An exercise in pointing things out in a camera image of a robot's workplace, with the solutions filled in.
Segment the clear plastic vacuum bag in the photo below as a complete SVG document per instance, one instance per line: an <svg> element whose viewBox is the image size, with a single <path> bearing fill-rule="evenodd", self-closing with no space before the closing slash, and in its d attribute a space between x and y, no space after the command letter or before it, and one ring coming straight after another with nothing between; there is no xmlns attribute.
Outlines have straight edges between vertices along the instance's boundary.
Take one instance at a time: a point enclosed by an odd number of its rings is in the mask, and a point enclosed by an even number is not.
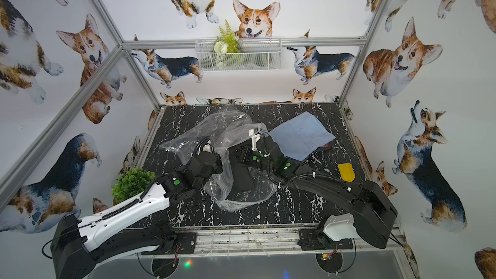
<svg viewBox="0 0 496 279"><path fill-rule="evenodd" d="M223 171L221 174L213 174L204 185L203 190L220 209L232 213L262 203L270 199L276 191L276 185L270 182L266 172L255 171L255 168L251 168L256 182L256 191L252 198L242 201L227 199L233 186L229 148L247 141L251 137L251 133L269 135L265 124L254 123L248 114L233 106L225 106L218 112L207 116L186 133L161 143L160 149L175 154L185 164L192 157L198 142L209 137L215 153L221 156Z"/></svg>

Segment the light blue shirt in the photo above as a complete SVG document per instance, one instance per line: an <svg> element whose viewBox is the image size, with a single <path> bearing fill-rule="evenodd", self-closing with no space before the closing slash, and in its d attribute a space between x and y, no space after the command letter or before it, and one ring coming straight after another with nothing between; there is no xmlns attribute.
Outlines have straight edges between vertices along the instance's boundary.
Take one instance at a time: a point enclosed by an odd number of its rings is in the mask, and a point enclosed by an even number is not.
<svg viewBox="0 0 496 279"><path fill-rule="evenodd" d="M280 124L269 135L285 156L298 161L304 161L318 148L336 138L309 112Z"/></svg>

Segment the black shirt white buttons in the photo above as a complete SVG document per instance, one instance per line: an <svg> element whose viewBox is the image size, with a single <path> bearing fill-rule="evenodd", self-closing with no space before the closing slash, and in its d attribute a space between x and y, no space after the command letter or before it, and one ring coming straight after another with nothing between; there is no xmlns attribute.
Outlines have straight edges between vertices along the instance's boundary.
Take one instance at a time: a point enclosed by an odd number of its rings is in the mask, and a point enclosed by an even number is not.
<svg viewBox="0 0 496 279"><path fill-rule="evenodd" d="M257 159L250 151L229 151L229 161L233 175L231 192L227 196L231 201L242 201L252 198L256 191L256 182L251 168L257 164Z"/></svg>

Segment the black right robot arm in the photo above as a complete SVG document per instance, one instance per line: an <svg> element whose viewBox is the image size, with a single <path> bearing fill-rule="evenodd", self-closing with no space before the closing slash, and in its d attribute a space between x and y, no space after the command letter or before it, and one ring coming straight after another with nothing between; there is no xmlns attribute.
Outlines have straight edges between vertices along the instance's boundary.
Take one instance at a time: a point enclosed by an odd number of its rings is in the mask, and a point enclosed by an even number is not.
<svg viewBox="0 0 496 279"><path fill-rule="evenodd" d="M397 210L380 187L371 181L346 182L326 176L301 161L284 156L270 137L260 134L252 140L229 148L235 174L267 173L267 179L279 188L292 187L311 192L345 209L355 233L369 245L385 249L397 219Z"/></svg>

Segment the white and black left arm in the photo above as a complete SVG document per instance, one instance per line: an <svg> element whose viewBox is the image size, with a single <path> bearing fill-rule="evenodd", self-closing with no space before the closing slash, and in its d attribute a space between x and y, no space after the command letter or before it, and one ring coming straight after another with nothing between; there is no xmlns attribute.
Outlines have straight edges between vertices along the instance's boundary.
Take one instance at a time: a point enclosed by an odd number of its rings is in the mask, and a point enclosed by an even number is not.
<svg viewBox="0 0 496 279"><path fill-rule="evenodd" d="M157 176L145 190L97 214L82 219L71 214L56 227L50 248L57 278L84 278L103 262L166 244L171 230L162 227L132 229L151 214L192 198L213 174L222 172L220 155L211 139L198 142L190 160L174 172Z"/></svg>

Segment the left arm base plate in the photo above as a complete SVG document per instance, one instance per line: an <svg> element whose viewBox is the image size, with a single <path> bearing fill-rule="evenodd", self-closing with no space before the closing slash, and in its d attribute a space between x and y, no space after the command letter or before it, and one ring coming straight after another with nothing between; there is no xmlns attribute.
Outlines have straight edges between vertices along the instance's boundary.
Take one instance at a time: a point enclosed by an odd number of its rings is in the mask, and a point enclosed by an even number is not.
<svg viewBox="0 0 496 279"><path fill-rule="evenodd" d="M198 234L195 232L180 232L169 235L165 240L159 245L159 247L153 251L144 251L142 254L145 256L150 255L164 255L164 254L193 254L196 247L196 239Z"/></svg>

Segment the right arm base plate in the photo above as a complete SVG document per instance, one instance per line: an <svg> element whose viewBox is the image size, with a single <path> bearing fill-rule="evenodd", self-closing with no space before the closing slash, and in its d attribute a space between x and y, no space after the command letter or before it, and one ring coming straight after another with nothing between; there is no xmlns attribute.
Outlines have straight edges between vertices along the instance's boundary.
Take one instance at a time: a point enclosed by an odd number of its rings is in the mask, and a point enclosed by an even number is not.
<svg viewBox="0 0 496 279"><path fill-rule="evenodd" d="M334 251L353 249L352 239L334 241L320 229L301 229L297 244L303 251Z"/></svg>

